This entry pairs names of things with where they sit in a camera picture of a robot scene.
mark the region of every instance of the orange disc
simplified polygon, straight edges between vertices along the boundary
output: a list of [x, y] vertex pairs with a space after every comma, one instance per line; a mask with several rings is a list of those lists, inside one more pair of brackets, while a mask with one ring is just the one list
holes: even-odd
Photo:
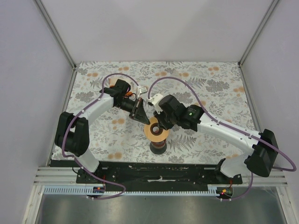
[[144, 134], [145, 137], [147, 137], [148, 140], [152, 142], [161, 142], [167, 138], [169, 135], [169, 129], [164, 130], [162, 128], [158, 129], [158, 120], [155, 117], [152, 117], [149, 119], [150, 124], [144, 125]]

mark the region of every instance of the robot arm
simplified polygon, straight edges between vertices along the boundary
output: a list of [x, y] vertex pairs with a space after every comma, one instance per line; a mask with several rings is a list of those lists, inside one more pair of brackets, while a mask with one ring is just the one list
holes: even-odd
[[[65, 151], [73, 153], [76, 159], [89, 171], [95, 172], [99, 166], [99, 161], [93, 156], [88, 148], [89, 146], [89, 126], [105, 111], [116, 106], [122, 110], [129, 112], [131, 119], [137, 120], [144, 124], [150, 124], [150, 121], [143, 108], [143, 99], [138, 97], [135, 100], [126, 96], [130, 91], [130, 85], [118, 79], [115, 86], [104, 88], [104, 94], [97, 102], [90, 106], [86, 111], [76, 119], [71, 130], [68, 133]], [[138, 87], [138, 96], [145, 93], [144, 87]], [[59, 117], [57, 132], [55, 136], [55, 144], [62, 147], [64, 134], [74, 114], [63, 112]]]
[[[160, 128], [167, 130], [176, 124], [183, 129], [192, 129], [196, 132], [216, 136], [243, 151], [242, 155], [232, 159], [220, 160], [215, 169], [220, 179], [233, 178], [249, 171], [259, 176], [269, 176], [278, 153], [250, 136], [259, 137], [277, 147], [273, 132], [267, 129], [263, 133], [247, 130], [212, 115], [218, 120], [218, 123], [215, 123], [201, 107], [197, 105], [185, 107], [172, 95], [163, 97], [156, 94], [149, 99], [149, 104], [155, 107], [154, 116], [157, 118]], [[233, 129], [225, 126], [226, 124], [232, 126]], [[236, 129], [249, 133], [250, 136], [246, 136]]]

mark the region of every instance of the spool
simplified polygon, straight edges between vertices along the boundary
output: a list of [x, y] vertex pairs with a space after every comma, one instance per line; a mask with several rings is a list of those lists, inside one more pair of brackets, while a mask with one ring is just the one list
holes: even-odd
[[150, 124], [144, 126], [144, 134], [150, 140], [149, 148], [152, 153], [160, 155], [167, 149], [166, 138], [169, 130], [158, 127], [158, 120], [155, 117], [149, 119]]

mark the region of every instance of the floral tablecloth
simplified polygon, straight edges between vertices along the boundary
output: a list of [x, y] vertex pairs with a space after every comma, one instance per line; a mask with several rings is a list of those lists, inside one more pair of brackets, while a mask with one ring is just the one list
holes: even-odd
[[[99, 95], [103, 78], [121, 72], [139, 85], [150, 87], [160, 77], [173, 76], [186, 81], [203, 105], [218, 117], [254, 129], [237, 63], [206, 62], [84, 62], [78, 68], [67, 111], [74, 112]], [[186, 106], [196, 102], [192, 93], [176, 80], [160, 81], [152, 94], [172, 94]], [[153, 108], [145, 106], [148, 117]], [[241, 151], [214, 136], [174, 126], [162, 155], [150, 151], [143, 133], [144, 124], [128, 118], [118, 108], [105, 112], [90, 127], [90, 149], [99, 161], [218, 163]], [[63, 160], [56, 147], [52, 159]]]

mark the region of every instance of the gray wall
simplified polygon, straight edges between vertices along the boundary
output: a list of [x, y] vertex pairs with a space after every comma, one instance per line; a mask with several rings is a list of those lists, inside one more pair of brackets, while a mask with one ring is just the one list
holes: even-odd
[[272, 0], [43, 0], [76, 63], [237, 62]]
[[0, 4], [0, 223], [20, 223], [71, 68], [32, 0]]
[[[263, 128], [299, 167], [299, 1], [281, 1], [243, 71]], [[290, 167], [281, 157], [279, 165]], [[299, 171], [286, 172], [299, 210]]]

